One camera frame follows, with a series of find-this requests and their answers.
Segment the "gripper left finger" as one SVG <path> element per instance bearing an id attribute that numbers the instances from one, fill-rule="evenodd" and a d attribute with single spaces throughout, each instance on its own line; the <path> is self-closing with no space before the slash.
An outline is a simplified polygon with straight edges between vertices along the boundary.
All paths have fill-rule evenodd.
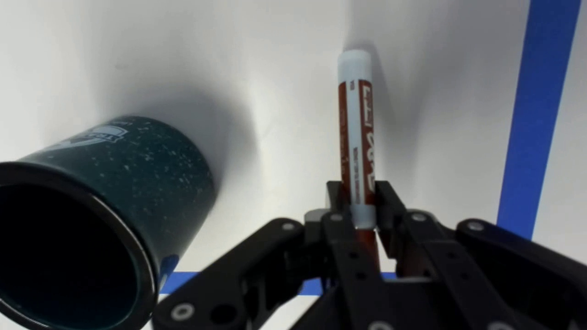
<path id="1" fill-rule="evenodd" d="M 358 242 L 342 184 L 301 224 L 274 219 L 155 308 L 154 330 L 259 330 L 304 282 L 322 295 L 291 330 L 374 330 L 387 324 L 384 282 Z"/>

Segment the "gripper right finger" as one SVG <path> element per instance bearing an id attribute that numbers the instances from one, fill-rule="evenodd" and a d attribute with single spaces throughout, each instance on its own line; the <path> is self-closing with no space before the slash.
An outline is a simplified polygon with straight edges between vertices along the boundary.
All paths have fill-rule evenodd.
<path id="1" fill-rule="evenodd" d="M 454 230 L 376 182 L 377 225 L 398 276 L 446 288 L 466 330 L 587 330 L 587 265 L 481 219 Z"/>

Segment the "red and white marker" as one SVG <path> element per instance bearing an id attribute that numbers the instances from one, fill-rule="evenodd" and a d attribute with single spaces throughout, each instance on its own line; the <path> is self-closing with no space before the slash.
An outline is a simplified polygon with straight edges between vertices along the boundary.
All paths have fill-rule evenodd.
<path id="1" fill-rule="evenodd" d="M 344 51 L 338 57 L 337 69 L 342 188 L 359 242 L 379 271 L 371 55 L 362 49 Z"/>

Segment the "dark green speckled cup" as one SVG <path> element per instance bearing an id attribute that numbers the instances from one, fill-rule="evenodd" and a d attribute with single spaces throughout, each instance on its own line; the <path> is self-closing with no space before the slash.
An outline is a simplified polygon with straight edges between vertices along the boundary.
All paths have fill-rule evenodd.
<path id="1" fill-rule="evenodd" d="M 0 314 L 141 330 L 215 198 L 196 144 L 136 115 L 0 162 Z"/>

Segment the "blue tape strip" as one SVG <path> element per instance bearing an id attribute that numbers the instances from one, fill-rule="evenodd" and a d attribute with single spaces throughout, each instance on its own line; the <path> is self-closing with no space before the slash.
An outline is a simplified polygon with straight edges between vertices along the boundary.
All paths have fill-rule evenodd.
<path id="1" fill-rule="evenodd" d="M 195 277 L 199 272 L 173 272 L 166 280 L 163 288 L 160 290 L 160 295 L 172 294 L 175 290 L 187 283 L 191 278 Z M 311 278 L 305 280 L 300 288 L 298 295 L 301 296 L 319 296 L 322 294 L 321 278 Z"/>
<path id="2" fill-rule="evenodd" d="M 581 0 L 530 0 L 497 224 L 531 239 Z"/>

